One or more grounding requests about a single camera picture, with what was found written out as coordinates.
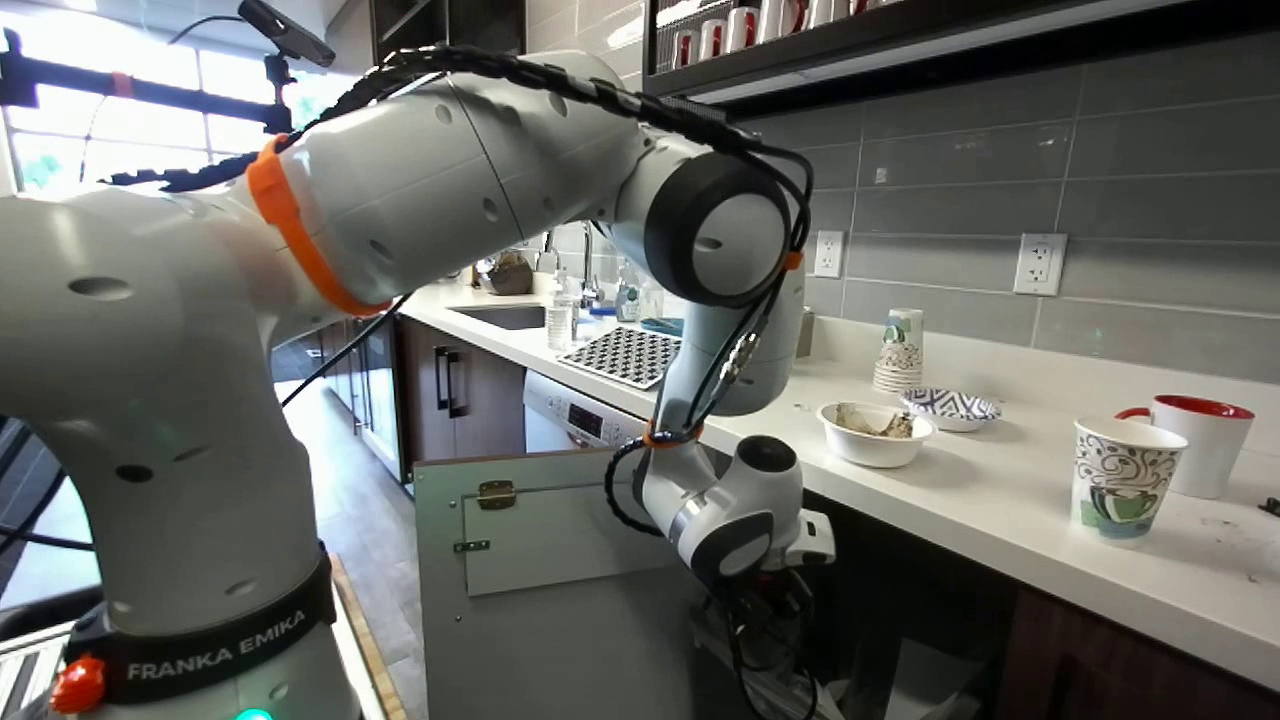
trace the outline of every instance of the white countertop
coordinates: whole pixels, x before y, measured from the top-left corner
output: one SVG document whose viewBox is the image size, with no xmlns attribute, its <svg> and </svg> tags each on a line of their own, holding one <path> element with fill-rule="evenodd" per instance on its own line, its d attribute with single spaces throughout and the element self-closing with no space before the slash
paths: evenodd
<svg viewBox="0 0 1280 720">
<path fill-rule="evenodd" d="M 459 303 L 541 296 L 423 286 L 403 316 L 648 412 L 648 393 L 555 364 L 541 327 L 502 331 L 452 313 Z M 989 393 L 1004 417 L 977 436 L 934 430 L 914 463 L 871 470 L 826 452 L 814 403 L 871 393 L 875 334 L 881 327 L 818 316 L 788 393 L 756 417 L 710 420 L 705 443 L 732 452 L 741 436 L 780 436 L 805 458 L 810 493 L 1280 691 L 1280 520 L 1254 508 L 1280 494 L 1280 389 L 927 334 L 925 381 Z M 1068 514 L 1073 417 L 1107 417 L 1157 393 L 1247 403 L 1254 429 L 1228 500 L 1172 494 L 1150 534 L 1102 541 Z"/>
</svg>

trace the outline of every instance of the gray tile backsplash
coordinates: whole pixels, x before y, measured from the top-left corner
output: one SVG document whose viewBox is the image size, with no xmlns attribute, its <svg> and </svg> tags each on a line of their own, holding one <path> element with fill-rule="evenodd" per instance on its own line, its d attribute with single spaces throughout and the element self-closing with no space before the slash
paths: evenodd
<svg viewBox="0 0 1280 720">
<path fill-rule="evenodd" d="M 1075 234 L 1280 242 L 1280 169 L 1261 175 L 1068 179 Z"/>
<path fill-rule="evenodd" d="M 1280 96 L 1086 116 L 1075 125 L 1073 175 L 1266 170 L 1280 169 L 1275 128 Z"/>
<path fill-rule="evenodd" d="M 1280 32 L 750 128 L 814 153 L 814 228 L 851 233 L 814 313 L 1280 383 Z M 1043 228 L 1063 286 L 1012 296 Z"/>
<path fill-rule="evenodd" d="M 854 233 L 1017 234 L 1052 228 L 1061 182 L 948 182 L 854 192 Z"/>
<path fill-rule="evenodd" d="M 859 189 L 1061 179 L 1068 170 L 1068 133 L 1068 119 L 1043 119 L 938 135 L 866 135 Z"/>
<path fill-rule="evenodd" d="M 1280 96 L 1275 32 L 1149 51 L 1085 66 L 1080 110 L 1143 110 L 1239 96 Z"/>
<path fill-rule="evenodd" d="M 844 275 L 892 275 L 902 283 L 952 283 L 1004 290 L 1012 280 L 1012 234 L 871 234 L 846 242 Z"/>
<path fill-rule="evenodd" d="M 995 343 L 1032 343 L 1036 301 L 967 290 L 967 286 L 927 286 L 927 283 L 888 283 L 888 280 L 844 280 L 841 316 L 881 325 L 888 306 L 925 306 L 925 327 L 945 327 L 948 334 L 985 334 Z"/>
<path fill-rule="evenodd" d="M 1275 316 L 1054 301 L 1038 306 L 1036 343 L 1270 383 L 1280 370 Z"/>
</svg>

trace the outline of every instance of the light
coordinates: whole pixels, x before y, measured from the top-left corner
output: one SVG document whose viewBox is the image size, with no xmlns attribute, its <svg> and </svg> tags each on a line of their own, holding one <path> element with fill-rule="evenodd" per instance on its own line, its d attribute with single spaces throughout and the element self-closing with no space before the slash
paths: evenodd
<svg viewBox="0 0 1280 720">
<path fill-rule="evenodd" d="M 230 720 L 277 720 L 268 707 L 240 707 Z"/>
<path fill-rule="evenodd" d="M 694 8 L 699 8 L 694 0 L 679 0 L 679 5 L 672 5 L 672 8 L 661 8 L 661 13 L 656 13 L 656 27 L 676 23 L 676 21 L 690 16 Z M 639 16 L 629 21 L 622 27 L 608 32 L 603 44 L 608 44 L 608 47 L 639 44 Z"/>
</svg>

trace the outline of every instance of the wall outlet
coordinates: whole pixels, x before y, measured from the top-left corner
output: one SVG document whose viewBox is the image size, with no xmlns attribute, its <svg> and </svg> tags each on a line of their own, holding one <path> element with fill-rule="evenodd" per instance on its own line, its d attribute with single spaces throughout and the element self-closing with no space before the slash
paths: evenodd
<svg viewBox="0 0 1280 720">
<path fill-rule="evenodd" d="M 810 275 L 841 275 L 844 233 L 810 234 Z"/>
<path fill-rule="evenodd" d="M 1023 233 L 1012 268 L 1012 290 L 1054 296 L 1063 280 L 1068 233 Z"/>
</svg>

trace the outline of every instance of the kitchen sink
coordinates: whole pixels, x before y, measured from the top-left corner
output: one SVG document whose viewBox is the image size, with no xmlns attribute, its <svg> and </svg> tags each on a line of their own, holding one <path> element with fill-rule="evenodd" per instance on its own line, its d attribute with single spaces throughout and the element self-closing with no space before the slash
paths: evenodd
<svg viewBox="0 0 1280 720">
<path fill-rule="evenodd" d="M 497 325 L 497 327 L 545 327 L 547 325 L 545 303 L 468 303 L 468 306 L 452 306 L 452 313 L 473 316 L 478 325 Z"/>
</svg>

